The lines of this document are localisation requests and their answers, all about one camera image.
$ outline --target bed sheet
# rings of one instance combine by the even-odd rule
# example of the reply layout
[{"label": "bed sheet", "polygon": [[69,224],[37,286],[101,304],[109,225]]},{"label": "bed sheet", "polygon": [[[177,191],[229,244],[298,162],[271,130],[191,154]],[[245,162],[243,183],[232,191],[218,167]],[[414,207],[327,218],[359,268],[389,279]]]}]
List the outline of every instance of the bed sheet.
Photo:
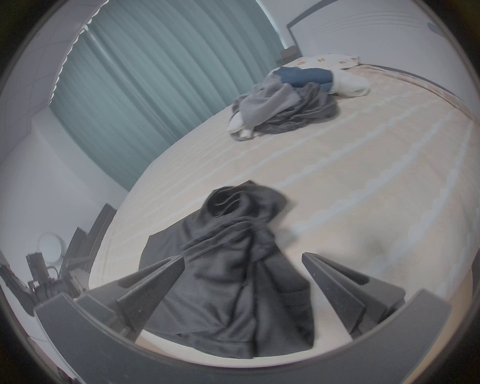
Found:
[{"label": "bed sheet", "polygon": [[276,241],[312,282],[315,345],[280,357],[206,355],[142,332],[166,355],[218,366],[303,360],[351,340],[301,264],[313,252],[403,287],[449,299],[480,239],[480,125],[463,103],[407,75],[360,66],[367,96],[338,97],[339,115],[295,132],[233,141],[230,108],[156,159],[137,181],[102,241],[90,275],[98,287],[138,269],[148,237],[200,208],[209,193],[253,180],[281,191],[287,209]]}]

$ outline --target teal curtain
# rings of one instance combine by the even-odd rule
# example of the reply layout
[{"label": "teal curtain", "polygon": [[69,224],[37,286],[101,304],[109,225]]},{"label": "teal curtain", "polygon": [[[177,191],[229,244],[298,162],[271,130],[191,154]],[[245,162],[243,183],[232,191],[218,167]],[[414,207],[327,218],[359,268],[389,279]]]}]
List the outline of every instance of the teal curtain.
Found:
[{"label": "teal curtain", "polygon": [[127,190],[162,152],[277,66],[256,0],[110,0],[73,45],[50,107]]}]

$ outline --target curtain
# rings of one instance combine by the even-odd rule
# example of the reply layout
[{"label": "curtain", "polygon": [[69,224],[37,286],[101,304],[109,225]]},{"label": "curtain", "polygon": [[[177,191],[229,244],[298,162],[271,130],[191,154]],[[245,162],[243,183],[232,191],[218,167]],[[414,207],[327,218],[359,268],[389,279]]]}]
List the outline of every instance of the curtain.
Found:
[{"label": "curtain", "polygon": [[256,0],[110,0],[84,28],[50,107],[127,190],[162,152],[277,66]]}]

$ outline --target blue garment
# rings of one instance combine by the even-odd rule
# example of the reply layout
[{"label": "blue garment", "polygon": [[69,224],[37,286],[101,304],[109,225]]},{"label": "blue garment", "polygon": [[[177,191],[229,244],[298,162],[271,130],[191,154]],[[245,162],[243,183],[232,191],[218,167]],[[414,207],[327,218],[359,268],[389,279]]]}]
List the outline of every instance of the blue garment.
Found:
[{"label": "blue garment", "polygon": [[289,83],[294,88],[302,88],[307,83],[320,84],[320,88],[324,92],[328,92],[332,88],[332,71],[327,69],[280,67],[274,74],[280,76],[283,83]]}]

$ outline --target tiled ceiling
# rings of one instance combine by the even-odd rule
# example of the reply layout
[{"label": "tiled ceiling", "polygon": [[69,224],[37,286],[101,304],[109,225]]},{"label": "tiled ceiling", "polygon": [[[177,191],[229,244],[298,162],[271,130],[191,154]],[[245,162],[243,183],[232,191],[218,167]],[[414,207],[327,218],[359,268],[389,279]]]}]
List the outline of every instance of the tiled ceiling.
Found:
[{"label": "tiled ceiling", "polygon": [[0,163],[30,133],[32,116],[48,106],[74,39],[105,0],[68,0],[40,28],[0,94]]}]

